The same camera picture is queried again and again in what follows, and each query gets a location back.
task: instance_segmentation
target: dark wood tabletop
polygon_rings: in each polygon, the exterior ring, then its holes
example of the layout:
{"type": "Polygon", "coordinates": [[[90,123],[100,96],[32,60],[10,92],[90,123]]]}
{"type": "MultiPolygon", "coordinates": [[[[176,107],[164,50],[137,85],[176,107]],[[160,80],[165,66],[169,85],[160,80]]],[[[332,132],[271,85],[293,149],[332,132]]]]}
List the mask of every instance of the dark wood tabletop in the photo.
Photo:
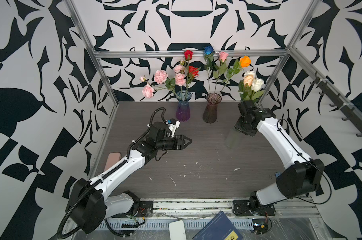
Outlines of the dark wood tabletop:
{"type": "MultiPolygon", "coordinates": [[[[191,138],[192,144],[184,150],[168,151],[159,162],[152,159],[130,175],[112,195],[130,190],[141,199],[242,198],[273,183],[275,172],[282,172],[284,168],[262,134],[244,135],[235,149],[224,144],[239,117],[237,104],[220,103],[217,121],[209,124],[202,119],[206,103],[190,103],[191,117],[181,122],[175,134],[191,138]]],[[[109,153],[126,155],[131,140],[145,132],[152,112],[159,107],[166,108],[165,119],[175,118],[175,102],[119,104],[97,175],[103,172],[109,153]]],[[[154,122],[161,121],[160,113],[156,114],[154,122]]]]}

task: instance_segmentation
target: wall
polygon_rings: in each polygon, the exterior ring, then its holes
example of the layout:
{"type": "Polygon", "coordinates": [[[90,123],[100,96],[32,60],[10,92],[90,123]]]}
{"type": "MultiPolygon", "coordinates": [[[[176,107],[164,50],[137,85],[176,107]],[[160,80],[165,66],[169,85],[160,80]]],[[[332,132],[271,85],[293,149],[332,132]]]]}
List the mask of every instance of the wall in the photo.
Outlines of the wall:
{"type": "MultiPolygon", "coordinates": [[[[98,51],[152,51],[284,49],[301,20],[309,0],[74,0],[79,14],[98,51]]],[[[257,76],[266,80],[277,57],[252,57],[257,76]]],[[[121,101],[175,101],[162,90],[143,99],[138,78],[150,79],[156,70],[170,76],[178,58],[103,59],[102,64],[116,96],[121,101]]],[[[193,59],[202,66],[203,58],[193,59]]],[[[202,70],[193,83],[192,99],[203,100],[209,92],[207,73],[202,70]]],[[[233,78],[223,90],[223,100],[239,100],[238,82],[233,78]]]]}
{"type": "MultiPolygon", "coordinates": [[[[297,46],[362,112],[362,1],[324,0],[297,46]]],[[[332,197],[317,207],[332,236],[362,240],[362,137],[311,81],[290,58],[263,106],[286,119],[293,140],[324,162],[332,197]]],[[[323,202],[329,193],[322,179],[310,195],[323,202]]]]}
{"type": "Polygon", "coordinates": [[[0,239],[49,239],[113,103],[61,0],[0,0],[0,239]]]}

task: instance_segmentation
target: robotic arm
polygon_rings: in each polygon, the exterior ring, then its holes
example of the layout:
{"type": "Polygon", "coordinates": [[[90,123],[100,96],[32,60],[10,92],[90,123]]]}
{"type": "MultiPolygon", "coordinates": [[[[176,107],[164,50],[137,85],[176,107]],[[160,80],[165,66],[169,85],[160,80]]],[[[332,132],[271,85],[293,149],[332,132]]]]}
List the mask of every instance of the robotic arm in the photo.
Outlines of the robotic arm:
{"type": "Polygon", "coordinates": [[[257,131],[261,132],[285,168],[275,183],[251,194],[250,209],[316,191],[324,170],[322,161],[310,158],[283,130],[269,108],[257,108],[251,100],[241,102],[238,107],[241,117],[236,123],[236,130],[252,137],[257,131]]]}
{"type": "Polygon", "coordinates": [[[89,181],[80,179],[74,184],[66,207],[66,215],[57,231],[59,239],[67,238],[79,229],[90,233],[104,219],[113,215],[125,213],[133,216],[137,212],[139,198],[134,193],[125,191],[118,196],[109,197],[111,192],[129,175],[153,158],[159,161],[161,157],[157,159],[157,153],[160,149],[166,153],[168,150],[182,150],[192,143],[188,137],[174,135],[180,122],[175,119],[165,121],[164,113],[165,108],[154,111],[150,118],[149,128],[130,144],[126,156],[115,165],[89,181]],[[152,124],[155,114],[160,110],[163,111],[161,116],[163,122],[152,124]],[[69,217],[78,227],[69,233],[62,234],[69,217]]]}

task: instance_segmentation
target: blue book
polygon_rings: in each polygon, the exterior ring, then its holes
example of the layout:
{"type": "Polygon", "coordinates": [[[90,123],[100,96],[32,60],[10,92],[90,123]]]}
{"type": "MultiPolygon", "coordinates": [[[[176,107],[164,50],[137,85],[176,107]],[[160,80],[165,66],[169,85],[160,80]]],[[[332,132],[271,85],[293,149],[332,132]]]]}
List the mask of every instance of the blue book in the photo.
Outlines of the blue book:
{"type": "Polygon", "coordinates": [[[193,237],[193,240],[242,240],[242,235],[221,211],[193,237]]]}

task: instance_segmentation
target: white scratch on table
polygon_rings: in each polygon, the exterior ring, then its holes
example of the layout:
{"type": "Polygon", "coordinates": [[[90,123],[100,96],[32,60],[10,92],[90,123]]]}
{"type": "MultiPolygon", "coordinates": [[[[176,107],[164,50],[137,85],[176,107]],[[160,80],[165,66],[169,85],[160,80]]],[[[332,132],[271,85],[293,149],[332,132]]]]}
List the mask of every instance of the white scratch on table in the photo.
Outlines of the white scratch on table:
{"type": "Polygon", "coordinates": [[[174,186],[177,186],[177,185],[175,184],[175,182],[174,182],[173,178],[172,178],[172,177],[170,177],[170,179],[173,181],[174,186]]]}

